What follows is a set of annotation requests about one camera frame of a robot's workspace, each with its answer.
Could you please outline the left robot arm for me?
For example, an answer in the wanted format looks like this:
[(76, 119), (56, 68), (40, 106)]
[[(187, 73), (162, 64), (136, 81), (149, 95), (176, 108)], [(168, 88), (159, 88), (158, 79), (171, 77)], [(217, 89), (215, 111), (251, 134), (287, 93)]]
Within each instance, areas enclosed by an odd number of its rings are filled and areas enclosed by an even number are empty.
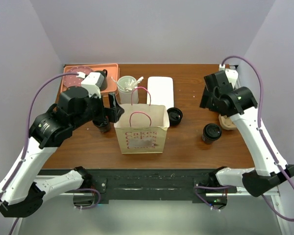
[(93, 122), (102, 132), (109, 130), (124, 113), (116, 95), (109, 93), (109, 107), (99, 92), (91, 94), (83, 87), (69, 87), (59, 95), (57, 103), (39, 115), (27, 132), (25, 145), (0, 182), (0, 213), (7, 218), (25, 218), (35, 213), (44, 202), (64, 192), (87, 192), (93, 177), (81, 166), (47, 180), (35, 181), (47, 159), (82, 125)]

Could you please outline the black coffee cup stack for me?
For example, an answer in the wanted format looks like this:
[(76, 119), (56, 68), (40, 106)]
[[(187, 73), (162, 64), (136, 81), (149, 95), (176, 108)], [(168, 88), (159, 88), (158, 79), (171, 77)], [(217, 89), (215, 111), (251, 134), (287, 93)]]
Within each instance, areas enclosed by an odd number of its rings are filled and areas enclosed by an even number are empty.
[(108, 120), (105, 120), (105, 121), (96, 121), (96, 120), (93, 120), (93, 124), (95, 127), (98, 128), (98, 130), (100, 130), (102, 133), (107, 133), (110, 131), (111, 129), (111, 125), (110, 125), (110, 122)]

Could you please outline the dark brown coffee cup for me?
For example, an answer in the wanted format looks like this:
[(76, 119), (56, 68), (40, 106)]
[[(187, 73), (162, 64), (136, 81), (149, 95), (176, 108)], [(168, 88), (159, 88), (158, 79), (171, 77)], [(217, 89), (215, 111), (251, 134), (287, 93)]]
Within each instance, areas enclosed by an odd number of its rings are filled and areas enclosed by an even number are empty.
[(202, 140), (205, 144), (212, 144), (214, 141), (220, 138), (220, 134), (217, 135), (209, 135), (207, 133), (202, 134)]

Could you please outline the black coffee lid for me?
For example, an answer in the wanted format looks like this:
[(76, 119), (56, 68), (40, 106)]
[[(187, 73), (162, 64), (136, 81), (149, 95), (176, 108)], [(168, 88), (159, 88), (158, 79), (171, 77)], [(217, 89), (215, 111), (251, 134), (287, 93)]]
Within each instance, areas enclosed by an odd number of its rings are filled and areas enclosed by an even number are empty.
[(203, 133), (207, 138), (217, 140), (221, 137), (221, 128), (214, 123), (209, 123), (204, 127)]

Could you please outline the pink cakes paper bag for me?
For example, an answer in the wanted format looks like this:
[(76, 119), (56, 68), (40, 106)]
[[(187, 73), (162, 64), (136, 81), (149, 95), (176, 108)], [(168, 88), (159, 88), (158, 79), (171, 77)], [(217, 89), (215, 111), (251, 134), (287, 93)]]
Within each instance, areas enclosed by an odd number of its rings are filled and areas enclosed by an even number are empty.
[(169, 115), (164, 105), (122, 104), (124, 113), (114, 124), (122, 154), (163, 153)]

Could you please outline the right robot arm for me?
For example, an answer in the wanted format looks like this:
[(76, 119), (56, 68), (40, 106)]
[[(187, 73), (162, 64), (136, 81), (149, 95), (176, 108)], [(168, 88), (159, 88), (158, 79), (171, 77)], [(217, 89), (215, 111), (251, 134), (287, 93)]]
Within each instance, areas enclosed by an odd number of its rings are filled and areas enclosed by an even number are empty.
[(258, 119), (257, 101), (247, 87), (234, 89), (226, 73), (219, 71), (204, 77), (205, 89), (200, 107), (227, 116), (236, 125), (252, 156), (254, 167), (220, 167), (209, 179), (213, 192), (225, 186), (244, 187), (258, 197), (294, 176), (294, 164), (288, 164), (275, 147), (263, 122)]

